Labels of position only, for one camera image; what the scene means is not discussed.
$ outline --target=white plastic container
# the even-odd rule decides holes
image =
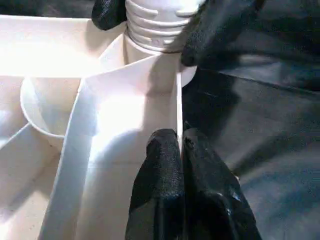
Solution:
[[[195,68],[125,28],[0,16],[0,239],[36,239],[41,225],[39,240],[123,239],[149,136],[173,128],[181,143],[181,82]]]
[[[62,149],[80,78],[27,77],[20,102],[25,118],[48,142]]]
[[[168,63],[150,56],[82,81],[39,240],[124,239],[150,135],[172,128],[181,144],[181,73],[176,61],[163,78]]]

